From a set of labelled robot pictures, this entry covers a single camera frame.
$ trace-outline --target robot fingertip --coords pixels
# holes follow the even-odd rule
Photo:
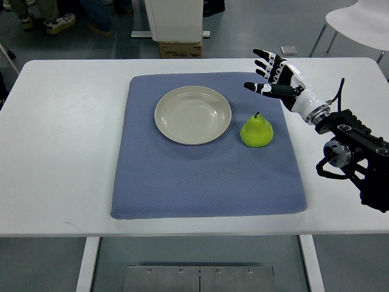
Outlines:
[[[255,91],[255,83],[252,82],[245,82],[243,86],[249,90]]]

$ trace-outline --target plate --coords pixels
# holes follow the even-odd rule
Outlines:
[[[185,86],[163,96],[155,109],[158,129],[167,138],[185,145],[199,145],[222,135],[231,122],[231,107],[217,91]]]

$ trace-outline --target pear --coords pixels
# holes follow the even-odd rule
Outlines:
[[[263,116],[257,113],[243,125],[241,139],[249,147],[266,146],[273,139],[273,128]]]

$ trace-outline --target cardboard box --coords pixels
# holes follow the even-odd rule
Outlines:
[[[159,43],[161,59],[192,59],[202,57],[202,40],[199,43]]]

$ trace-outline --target plate rim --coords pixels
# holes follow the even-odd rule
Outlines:
[[[158,110],[158,108],[160,107],[161,102],[163,101],[164,98],[166,98],[166,96],[170,95],[172,92],[178,91],[178,90],[184,89],[184,88],[205,88],[205,89],[208,90],[208,91],[211,91],[211,92],[216,93],[216,95],[217,95],[218,97],[221,97],[221,100],[223,100],[223,101],[225,102],[225,104],[228,105],[228,109],[229,109],[229,119],[228,119],[228,122],[226,123],[225,128],[224,128],[220,133],[218,133],[217,136],[215,135],[215,136],[212,137],[211,139],[207,139],[206,141],[202,141],[202,142],[188,143],[188,142],[178,141],[177,139],[173,139],[172,137],[169,137],[168,135],[166,135],[166,134],[162,131],[162,129],[161,129],[160,126],[159,126],[159,123],[157,122],[157,110]],[[154,110],[154,122],[155,122],[155,124],[156,124],[158,130],[159,130],[166,138],[168,138],[169,140],[174,141],[174,142],[176,142],[176,143],[178,143],[178,144],[181,144],[181,145],[202,145],[202,144],[209,143],[209,142],[211,142],[211,141],[217,139],[218,137],[220,137],[220,136],[228,129],[228,127],[229,127],[229,125],[230,125],[230,123],[231,123],[231,120],[232,120],[232,110],[231,110],[231,106],[230,106],[230,103],[228,102],[228,100],[227,100],[220,92],[218,92],[218,91],[216,91],[216,90],[214,90],[214,89],[212,89],[212,88],[209,88],[209,87],[206,87],[206,86],[202,86],[202,85],[187,85],[187,86],[181,86],[181,87],[178,87],[178,88],[175,88],[175,89],[169,91],[168,93],[166,93],[163,97],[161,97],[161,98],[159,99],[159,101],[157,102],[157,105],[156,105],[156,107],[155,107],[155,110]]]

